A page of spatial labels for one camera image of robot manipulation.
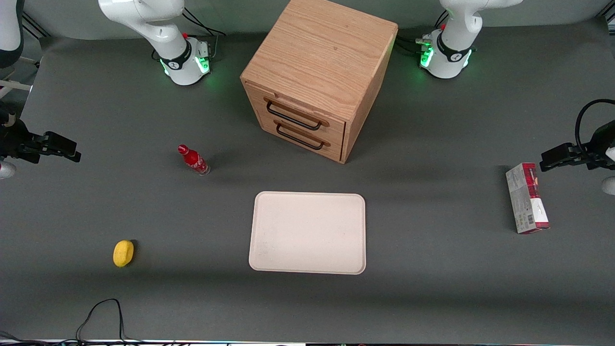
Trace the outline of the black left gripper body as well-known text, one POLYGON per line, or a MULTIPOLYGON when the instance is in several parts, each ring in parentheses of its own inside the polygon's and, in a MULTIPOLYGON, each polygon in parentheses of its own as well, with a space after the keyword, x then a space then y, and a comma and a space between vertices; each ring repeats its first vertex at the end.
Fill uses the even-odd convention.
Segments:
POLYGON ((615 121, 610 121, 599 127, 586 144, 581 143, 580 121, 576 122, 576 144, 580 149, 580 157, 585 161, 588 170, 598 167, 615 170, 615 162, 608 153, 614 153, 615 121))

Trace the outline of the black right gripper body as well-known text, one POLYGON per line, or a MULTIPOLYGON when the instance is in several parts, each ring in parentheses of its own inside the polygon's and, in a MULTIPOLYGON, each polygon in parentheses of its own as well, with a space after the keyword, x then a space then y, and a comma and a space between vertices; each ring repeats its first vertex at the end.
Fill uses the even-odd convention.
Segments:
POLYGON ((0 154, 1 158, 12 157, 38 164, 44 136, 28 131, 20 120, 17 110, 2 104, 0 108, 0 154))

